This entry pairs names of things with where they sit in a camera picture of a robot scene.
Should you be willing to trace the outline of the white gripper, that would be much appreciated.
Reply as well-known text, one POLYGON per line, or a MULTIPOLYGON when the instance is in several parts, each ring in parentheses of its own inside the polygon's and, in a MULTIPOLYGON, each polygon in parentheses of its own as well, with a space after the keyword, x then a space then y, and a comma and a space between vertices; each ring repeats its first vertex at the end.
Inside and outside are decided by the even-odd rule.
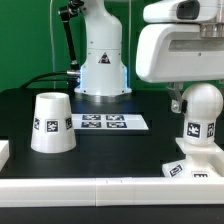
POLYGON ((145 82, 169 82, 171 110, 181 113, 182 82, 224 79, 224 38, 202 38, 199 25, 147 25, 138 40, 136 73, 145 82))

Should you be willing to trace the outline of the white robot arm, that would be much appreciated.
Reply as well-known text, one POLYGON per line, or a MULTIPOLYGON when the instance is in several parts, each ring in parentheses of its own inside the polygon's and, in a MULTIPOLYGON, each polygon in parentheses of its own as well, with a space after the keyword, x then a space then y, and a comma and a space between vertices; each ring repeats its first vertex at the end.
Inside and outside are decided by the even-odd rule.
MULTIPOLYGON (((104 0, 83 0, 86 61, 77 93, 95 101, 130 91, 121 60, 122 26, 104 0)), ((148 83, 165 83, 172 110, 184 110, 180 84, 224 79, 224 0, 161 0, 143 10, 136 73, 148 83)))

